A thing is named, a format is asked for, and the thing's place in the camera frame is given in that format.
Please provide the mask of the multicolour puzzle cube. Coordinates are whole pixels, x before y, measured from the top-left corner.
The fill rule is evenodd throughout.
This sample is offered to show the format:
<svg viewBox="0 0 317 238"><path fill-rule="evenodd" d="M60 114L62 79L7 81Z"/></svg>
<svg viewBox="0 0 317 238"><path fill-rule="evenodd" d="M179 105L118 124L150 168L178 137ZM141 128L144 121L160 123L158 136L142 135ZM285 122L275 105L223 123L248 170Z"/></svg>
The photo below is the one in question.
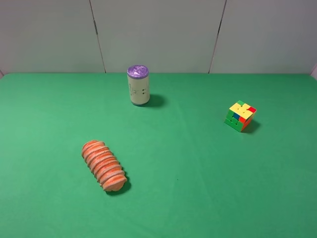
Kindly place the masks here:
<svg viewBox="0 0 317 238"><path fill-rule="evenodd" d="M250 124L256 112L256 108L239 100L229 108L224 123L242 132Z"/></svg>

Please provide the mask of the orange sliced bread loaf toy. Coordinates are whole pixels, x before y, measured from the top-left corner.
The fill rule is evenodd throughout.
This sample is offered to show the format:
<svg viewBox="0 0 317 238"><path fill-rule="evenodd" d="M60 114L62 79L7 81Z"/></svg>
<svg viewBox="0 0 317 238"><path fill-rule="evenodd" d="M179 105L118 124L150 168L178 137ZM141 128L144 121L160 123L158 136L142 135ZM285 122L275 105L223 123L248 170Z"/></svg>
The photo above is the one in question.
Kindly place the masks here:
<svg viewBox="0 0 317 238"><path fill-rule="evenodd" d="M117 192L123 188L127 182L125 171L103 141L85 143L81 155L103 191Z"/></svg>

